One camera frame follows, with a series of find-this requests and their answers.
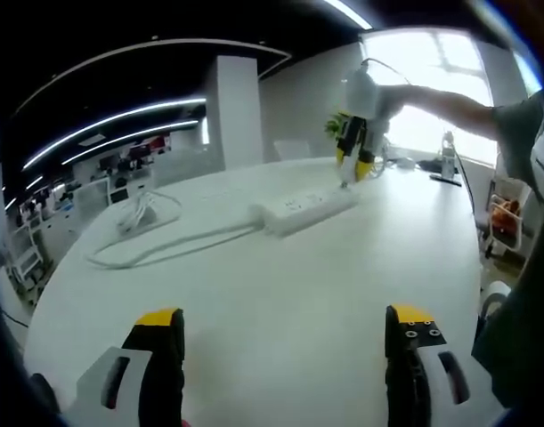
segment black ceiling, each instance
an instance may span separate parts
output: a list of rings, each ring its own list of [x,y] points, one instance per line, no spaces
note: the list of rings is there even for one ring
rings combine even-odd
[[[322,0],[40,3],[3,5],[6,10],[0,12],[0,156],[9,194],[23,189],[41,170],[58,171],[64,158],[80,151],[75,141],[66,143],[31,171],[21,171],[29,157],[64,135],[122,111],[202,94],[207,69],[217,54],[255,57],[260,73],[284,58],[221,44],[161,45],[166,40],[209,38],[266,46],[292,55],[284,64],[288,66],[356,41],[361,32]],[[449,26],[492,40],[461,1],[344,3],[375,28]],[[56,78],[95,56],[152,41],[159,45],[109,56]],[[203,108],[168,110],[99,132],[115,138],[203,114]],[[79,141],[90,136],[84,134]]]

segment power strip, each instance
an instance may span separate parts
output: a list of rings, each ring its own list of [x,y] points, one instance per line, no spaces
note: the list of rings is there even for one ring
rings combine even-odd
[[[310,191],[253,206],[253,214],[277,236],[288,236],[355,207],[358,196],[349,189]]]

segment white cable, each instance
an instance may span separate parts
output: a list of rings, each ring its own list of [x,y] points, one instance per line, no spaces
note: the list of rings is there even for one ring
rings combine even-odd
[[[139,225],[140,220],[144,216],[146,210],[148,208],[150,209],[150,205],[153,202],[152,197],[150,197],[147,193],[154,194],[156,196],[171,200],[172,202],[174,202],[176,205],[179,206],[179,208],[180,208],[179,212],[176,213],[175,215],[171,216],[167,220],[164,220],[162,222],[155,222],[155,223],[152,223],[149,226],[141,227],[141,228],[138,229],[137,227]],[[201,248],[198,248],[196,251],[203,250],[203,249],[208,249],[209,247],[221,245],[222,243],[226,243],[226,242],[231,241],[231,240],[233,240],[235,238],[245,236],[245,235],[247,235],[249,233],[260,230],[262,228],[262,226],[258,225],[256,221],[251,221],[251,222],[246,222],[246,223],[237,224],[237,225],[233,225],[233,226],[222,227],[221,229],[206,231],[206,232],[195,234],[195,235],[192,235],[192,236],[185,236],[185,237],[177,238],[175,240],[171,240],[171,241],[166,242],[166,243],[164,243],[162,245],[152,247],[151,249],[148,249],[148,250],[142,252],[141,254],[136,255],[134,258],[132,258],[132,259],[130,259],[128,261],[125,261],[125,262],[104,262],[104,261],[100,261],[100,260],[98,260],[96,258],[96,256],[99,253],[103,252],[104,250],[108,249],[109,247],[117,245],[117,244],[119,244],[121,242],[126,242],[127,240],[131,240],[133,238],[137,238],[137,237],[139,237],[140,235],[142,235],[142,234],[144,234],[146,232],[152,231],[152,230],[157,229],[159,227],[164,227],[167,224],[170,224],[171,222],[175,222],[175,221],[179,220],[181,218],[182,208],[183,208],[183,205],[175,197],[171,197],[171,196],[168,196],[166,194],[158,193],[157,191],[153,191],[153,190],[148,190],[147,192],[143,192],[135,200],[134,210],[130,211],[129,213],[124,215],[121,218],[121,220],[118,222],[118,231],[120,232],[120,234],[122,234],[122,237],[119,238],[118,240],[115,240],[115,241],[113,241],[111,243],[108,243],[105,246],[102,246],[102,247],[98,248],[93,254],[87,255],[85,257],[86,260],[89,261],[91,264],[97,265],[97,266],[102,267],[104,269],[109,269],[109,270],[130,269],[133,266],[135,266],[135,264],[137,264],[138,262],[144,260],[145,258],[148,258],[148,257],[150,257],[151,255],[153,255],[153,254],[155,254],[157,252],[167,250],[168,248],[173,247],[173,246],[179,246],[179,245],[182,245],[184,243],[191,242],[193,240],[199,240],[199,239],[202,239],[202,238],[210,238],[212,236],[217,236],[217,235],[220,235],[220,234],[231,233],[231,232],[240,231],[240,230],[246,230],[246,232],[240,233],[238,236],[234,236],[234,237],[231,237],[231,238],[225,238],[225,239],[220,240],[218,242],[215,242],[215,243],[212,243],[212,244],[209,244],[209,245],[206,245],[206,246],[202,246]]]

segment white table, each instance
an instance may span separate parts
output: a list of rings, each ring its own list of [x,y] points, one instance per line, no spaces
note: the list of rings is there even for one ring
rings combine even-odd
[[[238,221],[255,199],[329,186],[337,186],[333,159],[178,182],[161,191],[182,201],[182,219],[108,256],[125,259],[123,252]],[[120,346],[135,320],[178,306],[191,425],[386,425],[385,308],[430,311],[467,357],[479,298],[477,237],[464,188],[388,170],[358,189],[359,206],[288,238],[257,232],[131,270],[97,270],[82,259],[107,238],[110,207],[46,287],[28,333],[28,371],[43,373],[65,407],[77,378]]]

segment round table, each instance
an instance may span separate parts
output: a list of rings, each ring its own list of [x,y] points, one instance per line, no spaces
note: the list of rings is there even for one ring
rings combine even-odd
[[[103,256],[122,260],[240,221],[257,200],[337,185],[332,158],[178,182],[159,191],[181,201],[181,220]],[[427,173],[390,169],[355,190],[358,206],[289,237],[258,231],[180,257],[174,248],[130,270],[84,260],[111,238],[118,205],[111,206],[46,286],[30,323],[27,370],[48,379],[63,409],[79,376],[121,346],[135,320],[180,307],[183,417],[191,425],[386,424],[386,306],[429,311],[452,349],[468,355],[479,303],[477,236],[465,188]]]

